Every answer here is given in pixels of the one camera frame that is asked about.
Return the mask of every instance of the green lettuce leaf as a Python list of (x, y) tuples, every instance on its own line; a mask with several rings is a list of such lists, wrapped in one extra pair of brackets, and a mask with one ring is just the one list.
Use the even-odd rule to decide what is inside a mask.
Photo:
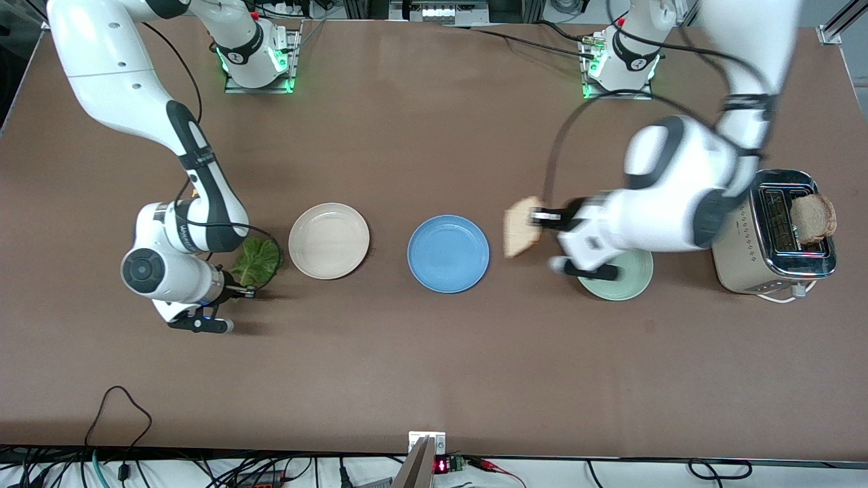
[(277, 246), (266, 239), (248, 237), (241, 245), (241, 251), (229, 273), (243, 287), (265, 283), (281, 264)]

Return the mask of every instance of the bread slice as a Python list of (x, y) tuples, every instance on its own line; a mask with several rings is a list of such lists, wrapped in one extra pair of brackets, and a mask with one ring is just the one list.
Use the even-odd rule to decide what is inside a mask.
[(835, 234), (838, 221), (835, 207), (823, 195), (813, 194), (792, 201), (790, 209), (792, 224), (796, 226), (799, 242), (813, 244)]
[(543, 201), (536, 196), (522, 198), (503, 212), (503, 255), (512, 259), (534, 246), (543, 229), (530, 223), (530, 212), (541, 208)]

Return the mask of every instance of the gray floor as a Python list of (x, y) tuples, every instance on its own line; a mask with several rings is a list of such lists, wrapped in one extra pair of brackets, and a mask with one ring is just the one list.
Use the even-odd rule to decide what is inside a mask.
[[(630, 0), (611, 0), (611, 3), (612, 11), (617, 15), (628, 9)], [(802, 16), (799, 25), (816, 27), (831, 19), (849, 3), (849, 0), (803, 0), (802, 3)], [(606, 0), (591, 0), (585, 13), (574, 18), (571, 18), (573, 17), (571, 15), (558, 12), (551, 7), (550, 3), (547, 3), (543, 17), (558, 23), (608, 23)], [(862, 15), (842, 35), (841, 42), (847, 68), (850, 70), (850, 78), (856, 91), (856, 99), (858, 99), (862, 113), (865, 115), (865, 121), (868, 122), (868, 15)]]

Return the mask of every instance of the teal cable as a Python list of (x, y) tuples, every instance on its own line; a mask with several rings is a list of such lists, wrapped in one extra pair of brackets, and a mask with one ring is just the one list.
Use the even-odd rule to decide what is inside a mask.
[(94, 471), (96, 472), (96, 477), (100, 480), (100, 485), (102, 488), (111, 488), (109, 483), (106, 481), (106, 477), (102, 475), (102, 468), (100, 467), (99, 462), (96, 460), (96, 449), (94, 449), (94, 455), (90, 457), (90, 462), (94, 465)]

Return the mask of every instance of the toaster power cord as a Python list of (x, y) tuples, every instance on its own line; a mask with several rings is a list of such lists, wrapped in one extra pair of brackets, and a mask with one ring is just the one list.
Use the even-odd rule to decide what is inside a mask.
[[(810, 291), (811, 291), (811, 288), (813, 288), (813, 286), (816, 285), (816, 284), (817, 284), (817, 281), (816, 281), (816, 280), (811, 281), (810, 283), (808, 283), (808, 286), (805, 287), (805, 293), (810, 292)], [(797, 298), (796, 295), (793, 295), (793, 296), (791, 296), (790, 298), (785, 299), (785, 300), (780, 300), (780, 299), (777, 299), (777, 298), (772, 298), (772, 297), (770, 297), (770, 296), (768, 296), (768, 295), (757, 295), (757, 296), (760, 297), (760, 298), (763, 299), (763, 300), (771, 301), (772, 303), (790, 303), (791, 301), (796, 300), (796, 298)]]

